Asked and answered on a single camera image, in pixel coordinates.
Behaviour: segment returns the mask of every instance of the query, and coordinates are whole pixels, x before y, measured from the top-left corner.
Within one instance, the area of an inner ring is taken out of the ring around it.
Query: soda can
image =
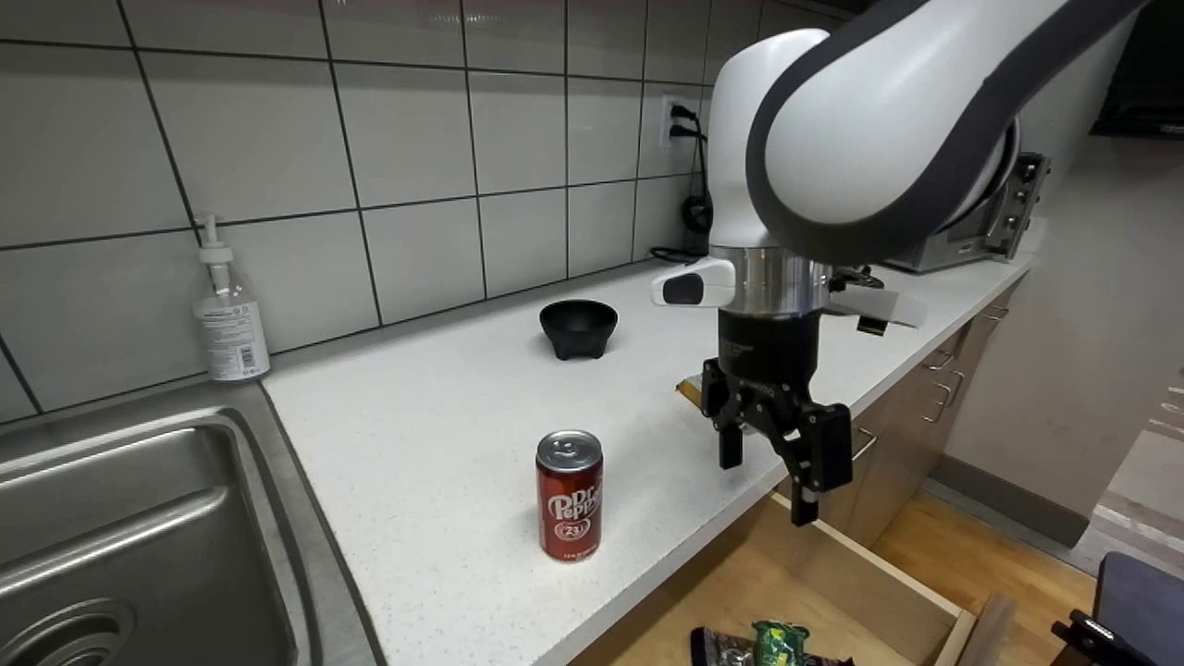
[[[599,442],[583,430],[555,430],[535,449],[541,540],[557,564],[599,546]]]

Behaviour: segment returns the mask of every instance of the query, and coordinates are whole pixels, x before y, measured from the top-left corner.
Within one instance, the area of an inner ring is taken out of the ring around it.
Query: backsplash
[[[197,218],[275,350],[676,245],[795,0],[0,0],[0,423],[205,374]]]

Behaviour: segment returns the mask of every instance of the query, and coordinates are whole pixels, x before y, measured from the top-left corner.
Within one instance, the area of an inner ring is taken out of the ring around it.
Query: black bowl
[[[557,299],[545,306],[541,322],[557,360],[599,360],[619,312],[597,299]]]

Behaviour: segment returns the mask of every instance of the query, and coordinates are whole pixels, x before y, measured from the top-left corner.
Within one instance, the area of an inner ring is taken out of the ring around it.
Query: stainless steel sink
[[[0,434],[0,666],[372,666],[259,387]]]

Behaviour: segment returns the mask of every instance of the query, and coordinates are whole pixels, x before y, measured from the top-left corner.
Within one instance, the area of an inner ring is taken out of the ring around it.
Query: soap dispenser
[[[211,381],[253,381],[271,371],[259,302],[232,281],[232,250],[217,239],[217,218],[211,213],[201,248],[201,263],[211,275],[211,294],[197,299]]]

